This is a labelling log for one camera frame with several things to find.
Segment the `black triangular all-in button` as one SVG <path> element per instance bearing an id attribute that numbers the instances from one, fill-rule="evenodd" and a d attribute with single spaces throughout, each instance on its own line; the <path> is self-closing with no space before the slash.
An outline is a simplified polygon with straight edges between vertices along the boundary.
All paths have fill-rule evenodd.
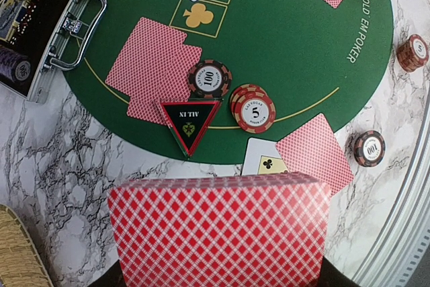
<path id="1" fill-rule="evenodd" d="M 192 157 L 217 115 L 221 99 L 161 99 L 155 103 L 186 159 Z"/>

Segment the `red 5 chips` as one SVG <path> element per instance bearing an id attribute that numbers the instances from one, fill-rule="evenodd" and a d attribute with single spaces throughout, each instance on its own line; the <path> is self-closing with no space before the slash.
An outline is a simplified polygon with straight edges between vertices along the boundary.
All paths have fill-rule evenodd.
<path id="1" fill-rule="evenodd" d="M 276 117 L 274 102 L 262 87 L 254 84 L 244 84 L 233 91 L 230 110 L 237 124 L 252 134 L 267 131 Z"/>

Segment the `dark 100 chips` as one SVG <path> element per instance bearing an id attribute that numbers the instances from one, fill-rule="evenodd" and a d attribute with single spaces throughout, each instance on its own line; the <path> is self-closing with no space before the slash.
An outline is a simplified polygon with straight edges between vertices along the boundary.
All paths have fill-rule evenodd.
<path id="1" fill-rule="evenodd" d="M 201 98 L 221 98 L 230 90 L 232 73 L 228 67 L 212 59 L 198 62 L 188 72 L 190 91 Z"/>

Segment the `single red-backed playing card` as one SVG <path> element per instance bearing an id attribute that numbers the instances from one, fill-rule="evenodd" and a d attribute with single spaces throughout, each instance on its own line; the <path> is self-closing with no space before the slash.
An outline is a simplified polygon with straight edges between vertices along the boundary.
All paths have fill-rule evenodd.
<path id="1" fill-rule="evenodd" d="M 164 117 L 160 114 L 159 109 L 156 107 L 154 101 L 147 101 L 133 97 L 130 100 L 127 109 L 127 116 L 152 122 L 153 124 L 166 125 Z"/>

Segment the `red-backed card off mat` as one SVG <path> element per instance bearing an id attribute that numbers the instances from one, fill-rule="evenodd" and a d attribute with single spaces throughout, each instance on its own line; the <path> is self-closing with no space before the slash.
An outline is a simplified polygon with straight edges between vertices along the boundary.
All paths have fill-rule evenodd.
<path id="1" fill-rule="evenodd" d="M 354 180 L 324 114 L 318 114 L 278 141 L 275 148 L 289 171 L 305 173 L 329 184 L 333 195 Z"/>

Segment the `red-backed card deck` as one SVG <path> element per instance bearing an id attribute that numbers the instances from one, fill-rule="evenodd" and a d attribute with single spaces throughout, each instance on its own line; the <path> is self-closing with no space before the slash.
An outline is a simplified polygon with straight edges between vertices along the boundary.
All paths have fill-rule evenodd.
<path id="1" fill-rule="evenodd" d="M 300 172 L 141 179 L 107 197 L 127 286 L 315 286 L 330 186 Z"/>

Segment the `dark 100 chip stack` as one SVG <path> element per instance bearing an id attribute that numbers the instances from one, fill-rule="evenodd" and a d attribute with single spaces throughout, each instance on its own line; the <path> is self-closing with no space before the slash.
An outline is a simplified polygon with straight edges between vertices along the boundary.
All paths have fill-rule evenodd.
<path id="1" fill-rule="evenodd" d="M 357 163 L 363 167 L 375 167 L 384 158 L 386 143 L 383 136 L 376 130 L 368 130 L 360 134 L 353 148 Z"/>

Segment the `red 5 chip stack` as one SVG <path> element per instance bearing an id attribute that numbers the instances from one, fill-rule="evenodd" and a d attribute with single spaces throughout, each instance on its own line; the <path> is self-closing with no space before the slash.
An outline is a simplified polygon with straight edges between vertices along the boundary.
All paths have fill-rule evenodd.
<path id="1" fill-rule="evenodd" d="M 406 72 L 412 73 L 427 64 L 429 49 L 420 35 L 413 34 L 404 44 L 398 47 L 396 57 L 400 66 Z"/>

